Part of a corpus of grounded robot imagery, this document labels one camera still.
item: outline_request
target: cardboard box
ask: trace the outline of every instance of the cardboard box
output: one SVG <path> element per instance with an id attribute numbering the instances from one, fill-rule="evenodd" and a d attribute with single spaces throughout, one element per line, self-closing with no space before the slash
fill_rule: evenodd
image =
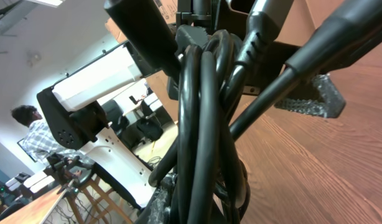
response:
<path id="1" fill-rule="evenodd" d="M 175 23 L 176 22 L 176 12 L 177 12 L 177 0 L 154 0 L 155 4 L 159 8 L 163 18 L 166 23 Z M 121 43 L 127 40 L 126 36 L 121 32 L 115 22 L 110 18 L 105 23 L 106 29 L 115 37 L 115 39 Z M 167 95 L 166 84 L 167 76 L 163 71 L 157 72 L 150 77 L 146 78 L 148 85 L 158 96 L 158 99 L 162 102 L 164 108 L 173 119 L 177 121 L 178 119 L 178 101 L 171 100 Z"/>

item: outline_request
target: white wall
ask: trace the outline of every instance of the white wall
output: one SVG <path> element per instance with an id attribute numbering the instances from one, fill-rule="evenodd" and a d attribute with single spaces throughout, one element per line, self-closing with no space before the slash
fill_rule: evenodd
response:
<path id="1" fill-rule="evenodd" d="M 33 172 L 43 168 L 17 145 L 27 128 L 11 118 L 10 110 L 24 104 L 39 107 L 36 93 L 116 45 L 104 27 L 108 15 L 103 2 L 66 0 L 56 9 L 38 6 L 6 33 L 17 37 L 0 37 L 0 51 L 9 52 L 0 55 L 0 145 L 10 152 L 0 150 L 4 159 L 18 162 L 18 158 Z M 27 65 L 28 51 L 41 56 L 33 67 Z M 13 174 L 10 167 L 0 164 L 0 169 L 9 177 Z"/>

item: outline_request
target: checkered shirt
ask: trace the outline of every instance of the checkered shirt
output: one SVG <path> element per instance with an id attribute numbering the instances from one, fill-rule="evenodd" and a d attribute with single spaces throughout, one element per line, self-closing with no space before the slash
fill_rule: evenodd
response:
<path id="1" fill-rule="evenodd" d="M 54 139 L 50 128 L 44 119 L 34 121 L 30 124 L 29 133 L 24 138 L 23 146 L 27 153 L 33 158 L 37 158 L 37 160 L 44 165 L 49 165 L 46 158 L 53 153 L 69 158 L 80 156 L 82 162 L 87 164 L 93 163 L 90 158 L 86 157 L 81 152 L 61 146 Z"/>

